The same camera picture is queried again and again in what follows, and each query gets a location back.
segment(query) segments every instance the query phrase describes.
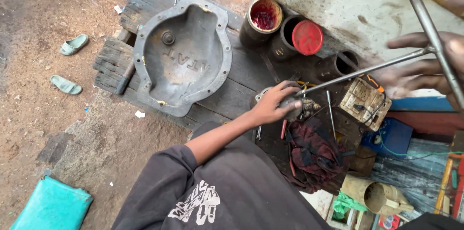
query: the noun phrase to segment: dirt ground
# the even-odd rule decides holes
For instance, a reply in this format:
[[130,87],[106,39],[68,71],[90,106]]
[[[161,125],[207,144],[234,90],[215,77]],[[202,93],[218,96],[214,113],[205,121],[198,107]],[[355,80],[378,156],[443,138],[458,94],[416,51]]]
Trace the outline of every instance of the dirt ground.
[[[136,118],[136,107],[93,87],[91,65],[119,28],[113,6],[125,1],[0,0],[0,229],[15,221],[47,168],[95,197],[82,229],[109,229],[149,156],[186,141],[188,130],[156,114]],[[250,0],[214,1],[244,15]],[[76,55],[58,52],[82,33],[90,42]],[[66,95],[49,82],[53,74],[84,90]],[[48,138],[65,130],[73,139],[61,160],[37,161]]]

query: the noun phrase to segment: hand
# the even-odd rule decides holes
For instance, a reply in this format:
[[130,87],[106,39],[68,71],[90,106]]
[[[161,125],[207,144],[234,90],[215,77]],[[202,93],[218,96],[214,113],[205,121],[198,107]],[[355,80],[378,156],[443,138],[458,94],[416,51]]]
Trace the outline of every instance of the hand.
[[[439,35],[444,44],[445,53],[448,55],[449,63],[456,70],[457,79],[463,81],[464,36],[449,32],[439,32]],[[398,49],[406,47],[424,48],[428,44],[429,40],[425,33],[410,33],[389,40],[386,45],[390,49]],[[437,59],[415,61],[414,63],[399,68],[393,75],[394,78],[419,75],[409,80],[403,87],[408,91],[422,88],[435,89],[446,95],[446,98],[454,109],[462,111],[443,75],[443,70]]]
[[284,80],[264,93],[256,106],[250,111],[257,126],[282,119],[288,112],[300,108],[303,103],[295,101],[279,108],[281,101],[290,94],[300,91],[296,81]]

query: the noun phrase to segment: sandal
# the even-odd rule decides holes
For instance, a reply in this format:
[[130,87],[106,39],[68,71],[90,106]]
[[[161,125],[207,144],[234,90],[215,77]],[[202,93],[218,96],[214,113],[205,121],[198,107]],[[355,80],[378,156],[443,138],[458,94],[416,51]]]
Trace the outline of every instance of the sandal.
[[65,43],[63,43],[59,49],[59,52],[61,52],[63,55],[73,55],[82,47],[84,47],[88,41],[89,37],[87,35],[79,35],[78,37],[72,40],[67,40]]
[[78,95],[82,91],[82,86],[58,75],[50,77],[50,81],[55,84],[58,89],[67,94]]

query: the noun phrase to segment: spanner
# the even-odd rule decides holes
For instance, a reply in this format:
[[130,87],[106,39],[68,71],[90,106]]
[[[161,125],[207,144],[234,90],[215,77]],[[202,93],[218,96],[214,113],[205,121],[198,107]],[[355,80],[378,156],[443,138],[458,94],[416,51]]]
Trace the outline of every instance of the spanner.
[[261,140],[261,126],[258,127],[258,135],[256,135],[257,140]]

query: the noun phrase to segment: t-shirt print text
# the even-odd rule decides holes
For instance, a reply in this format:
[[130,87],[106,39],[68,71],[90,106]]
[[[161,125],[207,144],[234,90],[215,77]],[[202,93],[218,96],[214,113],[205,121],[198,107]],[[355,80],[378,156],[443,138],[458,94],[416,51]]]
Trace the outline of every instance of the t-shirt print text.
[[177,203],[176,208],[171,210],[168,217],[177,218],[187,223],[195,207],[198,207],[197,225],[203,225],[207,218],[208,222],[213,223],[216,216],[216,206],[220,203],[215,187],[210,186],[205,180],[201,180],[187,197],[187,200]]

